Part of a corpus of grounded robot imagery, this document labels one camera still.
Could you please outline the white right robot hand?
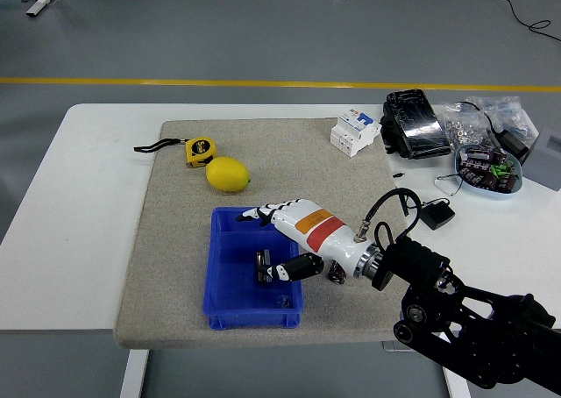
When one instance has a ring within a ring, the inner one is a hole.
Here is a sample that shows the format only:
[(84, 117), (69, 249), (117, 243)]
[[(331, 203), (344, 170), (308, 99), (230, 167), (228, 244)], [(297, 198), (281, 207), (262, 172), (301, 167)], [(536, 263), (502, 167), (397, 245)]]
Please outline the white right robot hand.
[(308, 199), (295, 199), (252, 208), (236, 216), (239, 222), (258, 220), (295, 241), (305, 253), (258, 271), (280, 281), (300, 281), (323, 271), (326, 260), (337, 262), (347, 275), (362, 275), (369, 259), (370, 239), (357, 242), (355, 232), (341, 219)]

